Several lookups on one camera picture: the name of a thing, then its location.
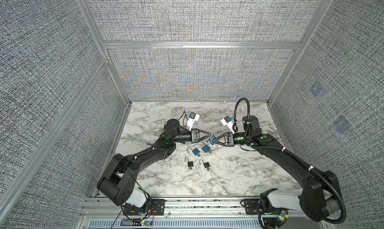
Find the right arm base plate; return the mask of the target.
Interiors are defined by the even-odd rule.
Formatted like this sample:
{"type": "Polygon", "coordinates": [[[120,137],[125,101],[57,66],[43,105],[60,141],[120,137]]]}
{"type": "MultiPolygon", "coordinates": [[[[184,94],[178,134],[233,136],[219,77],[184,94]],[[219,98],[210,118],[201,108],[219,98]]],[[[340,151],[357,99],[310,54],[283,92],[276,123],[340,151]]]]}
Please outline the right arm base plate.
{"type": "Polygon", "coordinates": [[[240,204],[245,208],[247,215],[258,215],[265,210],[271,210],[270,212],[265,212],[265,215],[278,215],[281,212],[288,211],[287,209],[277,210],[267,198],[243,199],[240,204]]]}

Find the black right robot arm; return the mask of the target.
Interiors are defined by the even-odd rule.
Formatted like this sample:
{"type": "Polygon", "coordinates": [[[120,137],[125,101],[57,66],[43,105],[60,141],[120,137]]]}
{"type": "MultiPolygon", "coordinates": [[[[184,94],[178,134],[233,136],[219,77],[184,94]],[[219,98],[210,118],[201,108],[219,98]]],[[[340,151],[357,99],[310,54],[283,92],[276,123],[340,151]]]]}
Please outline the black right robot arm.
{"type": "Polygon", "coordinates": [[[347,218],[338,177],[306,163],[280,144],[270,134],[264,134],[255,116],[242,119],[244,132],[224,133],[212,139],[214,144],[233,147],[248,146],[248,152],[258,152],[289,173],[302,187],[300,194],[270,189],[261,194],[259,217],[282,211],[302,211],[315,222],[341,224],[347,218]]]}

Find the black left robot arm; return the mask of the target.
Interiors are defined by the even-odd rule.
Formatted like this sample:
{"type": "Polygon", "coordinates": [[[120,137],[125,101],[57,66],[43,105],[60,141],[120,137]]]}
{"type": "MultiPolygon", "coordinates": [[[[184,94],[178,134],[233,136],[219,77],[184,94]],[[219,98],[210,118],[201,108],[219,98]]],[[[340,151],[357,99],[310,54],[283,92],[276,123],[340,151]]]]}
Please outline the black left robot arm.
{"type": "Polygon", "coordinates": [[[213,137],[213,134],[187,129],[177,119],[170,119],[164,125],[164,131],[150,146],[133,155],[113,156],[102,173],[97,189],[115,205],[125,204],[142,208],[150,197],[137,183],[138,174],[148,166],[168,158],[176,149],[177,143],[199,143],[213,137]]]}

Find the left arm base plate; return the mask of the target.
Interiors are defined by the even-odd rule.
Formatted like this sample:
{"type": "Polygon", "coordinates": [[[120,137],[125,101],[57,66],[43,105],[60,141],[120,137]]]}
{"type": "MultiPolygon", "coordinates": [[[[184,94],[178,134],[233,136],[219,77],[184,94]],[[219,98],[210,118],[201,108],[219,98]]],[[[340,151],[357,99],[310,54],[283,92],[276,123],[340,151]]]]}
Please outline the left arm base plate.
{"type": "Polygon", "coordinates": [[[145,215],[163,216],[166,207],[166,200],[151,199],[150,205],[144,204],[142,208],[137,208],[130,204],[122,206],[123,214],[129,217],[144,217],[145,215]]]}

